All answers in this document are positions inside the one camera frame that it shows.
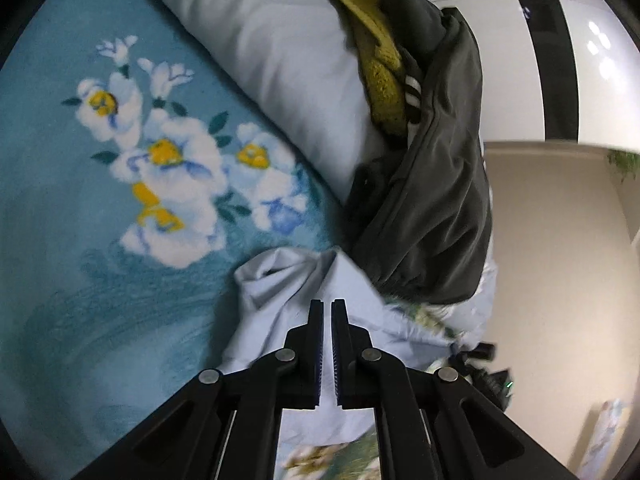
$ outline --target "green plant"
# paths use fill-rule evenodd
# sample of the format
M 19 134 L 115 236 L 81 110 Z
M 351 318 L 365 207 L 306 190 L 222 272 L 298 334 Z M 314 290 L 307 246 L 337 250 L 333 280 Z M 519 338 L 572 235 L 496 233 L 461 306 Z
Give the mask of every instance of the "green plant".
M 620 150 L 609 150 L 607 155 L 609 164 L 615 166 L 618 173 L 622 175 L 622 182 L 628 175 L 636 178 L 636 173 L 640 170 L 640 154 L 621 152 Z

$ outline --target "bed sheet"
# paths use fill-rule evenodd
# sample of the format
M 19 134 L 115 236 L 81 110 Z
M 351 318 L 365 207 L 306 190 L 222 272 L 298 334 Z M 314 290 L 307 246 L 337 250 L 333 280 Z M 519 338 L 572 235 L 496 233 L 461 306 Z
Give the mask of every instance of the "bed sheet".
M 238 323 L 232 272 L 339 206 L 158 0 L 47 0 L 0 71 L 0 418 L 68 479 Z

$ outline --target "crumpled white cloth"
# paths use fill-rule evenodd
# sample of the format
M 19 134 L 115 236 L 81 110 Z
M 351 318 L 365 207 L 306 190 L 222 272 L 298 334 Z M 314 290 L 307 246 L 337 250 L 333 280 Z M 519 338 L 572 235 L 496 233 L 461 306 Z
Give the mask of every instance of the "crumpled white cloth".
M 287 331 L 306 323 L 311 300 L 324 302 L 320 405 L 313 411 L 285 410 L 281 443 L 341 444 L 355 440 L 374 423 L 372 410 L 342 410 L 336 405 L 333 300 L 344 299 L 350 323 L 369 330 L 373 346 L 400 358 L 406 366 L 424 369 L 449 355 L 445 338 L 386 306 L 366 275 L 341 250 L 272 249 L 239 267 L 235 279 L 240 287 L 241 322 L 223 355 L 223 373 L 247 368 L 258 357 L 282 348 Z

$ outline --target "yellow sweater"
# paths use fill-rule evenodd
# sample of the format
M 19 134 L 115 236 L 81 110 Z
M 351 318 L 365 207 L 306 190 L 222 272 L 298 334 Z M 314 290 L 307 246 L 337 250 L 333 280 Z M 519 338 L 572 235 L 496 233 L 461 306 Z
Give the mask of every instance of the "yellow sweater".
M 385 133 L 405 136 L 402 60 L 379 0 L 340 0 L 349 11 L 371 117 Z

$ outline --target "yellow flower center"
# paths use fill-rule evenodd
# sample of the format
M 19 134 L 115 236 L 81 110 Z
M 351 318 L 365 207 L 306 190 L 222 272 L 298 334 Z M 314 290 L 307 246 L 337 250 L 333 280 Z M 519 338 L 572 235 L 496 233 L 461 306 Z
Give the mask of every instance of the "yellow flower center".
M 180 220 L 180 217 L 167 208 L 161 207 L 160 199 L 145 184 L 138 182 L 132 186 L 131 190 L 144 206 L 137 218 L 138 225 L 144 227 L 146 220 L 151 217 L 156 220 L 156 224 L 164 232 L 172 233 L 184 229 L 184 222 Z
M 176 166 L 184 162 L 182 152 L 169 139 L 160 139 L 149 147 L 151 162 L 156 166 Z
M 246 145 L 238 152 L 237 158 L 239 162 L 258 170 L 266 170 L 270 165 L 267 150 L 255 144 Z
M 94 109 L 95 113 L 104 117 L 118 113 L 118 102 L 113 94 L 105 90 L 98 90 L 89 98 L 89 106 Z

